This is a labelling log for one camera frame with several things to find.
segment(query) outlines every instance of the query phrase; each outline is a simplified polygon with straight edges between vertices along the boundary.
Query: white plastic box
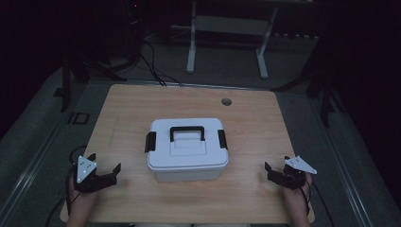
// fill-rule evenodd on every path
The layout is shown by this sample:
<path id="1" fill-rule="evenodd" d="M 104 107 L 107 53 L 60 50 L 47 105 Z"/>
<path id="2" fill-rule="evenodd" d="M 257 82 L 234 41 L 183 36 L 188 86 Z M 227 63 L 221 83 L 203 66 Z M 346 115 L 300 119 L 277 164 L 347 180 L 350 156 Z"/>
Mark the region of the white plastic box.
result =
<path id="1" fill-rule="evenodd" d="M 224 129 L 216 118 L 155 120 L 145 152 L 159 182 L 214 180 L 229 163 Z"/>

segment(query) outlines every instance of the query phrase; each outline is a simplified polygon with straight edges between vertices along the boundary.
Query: tabletop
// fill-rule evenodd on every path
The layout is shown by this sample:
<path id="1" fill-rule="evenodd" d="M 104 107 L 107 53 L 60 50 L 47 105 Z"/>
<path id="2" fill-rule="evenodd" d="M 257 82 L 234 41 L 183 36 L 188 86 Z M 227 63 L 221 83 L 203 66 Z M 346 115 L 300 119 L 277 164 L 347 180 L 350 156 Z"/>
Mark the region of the tabletop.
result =
<path id="1" fill-rule="evenodd" d="M 231 105 L 223 105 L 229 98 Z M 159 183 L 145 153 L 150 124 L 164 118 L 218 118 L 230 163 L 217 180 Z M 281 187 L 264 163 L 281 171 L 294 156 L 276 96 L 268 91 L 114 85 L 85 156 L 97 174 L 121 163 L 117 185 L 100 191 L 90 221 L 153 223 L 289 223 Z M 309 221 L 314 220 L 311 210 Z M 66 221 L 65 206 L 61 219 Z"/>

